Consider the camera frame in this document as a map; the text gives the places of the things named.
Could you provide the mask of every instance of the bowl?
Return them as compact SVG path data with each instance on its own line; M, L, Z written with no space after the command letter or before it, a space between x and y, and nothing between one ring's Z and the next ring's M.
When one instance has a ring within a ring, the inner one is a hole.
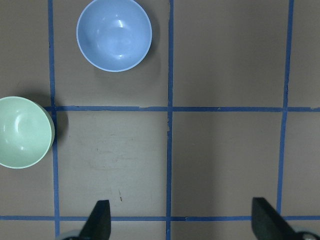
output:
M40 105L18 96L0 99L0 165L12 169L34 165L54 138L54 123Z
M145 58L152 27L148 15L134 0L94 0L78 19L76 40L92 65L122 72Z

